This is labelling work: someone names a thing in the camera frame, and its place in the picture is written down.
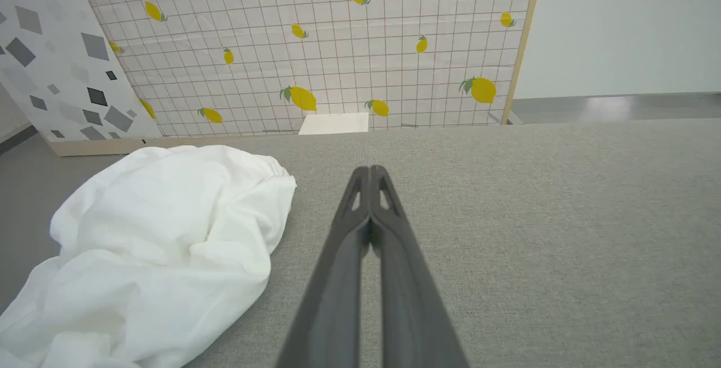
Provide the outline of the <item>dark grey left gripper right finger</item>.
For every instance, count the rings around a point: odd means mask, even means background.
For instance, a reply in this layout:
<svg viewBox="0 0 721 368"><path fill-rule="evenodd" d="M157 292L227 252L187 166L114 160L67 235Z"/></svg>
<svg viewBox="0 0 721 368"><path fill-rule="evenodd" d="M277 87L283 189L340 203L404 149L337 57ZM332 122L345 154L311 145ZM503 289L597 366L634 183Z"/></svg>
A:
<svg viewBox="0 0 721 368"><path fill-rule="evenodd" d="M371 167L371 245L380 260L382 365L467 367L390 175Z"/></svg>

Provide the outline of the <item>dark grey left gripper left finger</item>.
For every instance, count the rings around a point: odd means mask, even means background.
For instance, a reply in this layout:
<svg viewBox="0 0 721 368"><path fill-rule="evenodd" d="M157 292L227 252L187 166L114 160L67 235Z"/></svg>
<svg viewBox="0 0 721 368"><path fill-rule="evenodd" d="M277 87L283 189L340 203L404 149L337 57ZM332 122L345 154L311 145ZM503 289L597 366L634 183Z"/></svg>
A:
<svg viewBox="0 0 721 368"><path fill-rule="evenodd" d="M370 169L353 171L278 367L358 367L362 260L370 245Z"/></svg>

